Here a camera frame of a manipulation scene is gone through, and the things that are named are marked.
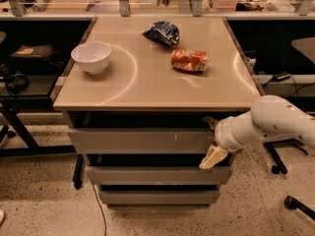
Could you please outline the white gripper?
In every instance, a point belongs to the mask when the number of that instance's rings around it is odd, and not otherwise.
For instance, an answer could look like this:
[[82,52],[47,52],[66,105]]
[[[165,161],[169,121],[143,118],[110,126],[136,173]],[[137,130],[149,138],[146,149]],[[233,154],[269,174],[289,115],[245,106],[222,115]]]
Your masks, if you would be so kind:
[[206,116],[202,119],[210,129],[215,130],[215,140],[218,146],[211,145],[202,159],[199,167],[203,170],[211,169],[227,157],[227,151],[237,151],[250,142],[252,138],[252,122],[249,118],[228,117],[218,120]]

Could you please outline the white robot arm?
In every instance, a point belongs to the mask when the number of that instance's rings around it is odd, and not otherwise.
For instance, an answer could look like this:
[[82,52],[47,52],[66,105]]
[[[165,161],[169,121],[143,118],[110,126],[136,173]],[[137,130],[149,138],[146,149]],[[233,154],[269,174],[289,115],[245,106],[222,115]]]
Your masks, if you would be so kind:
[[315,119],[277,95],[255,99],[249,111],[219,121],[206,117],[214,130],[213,143],[199,167],[213,168],[229,152],[238,151],[248,143],[267,143],[288,139],[315,148]]

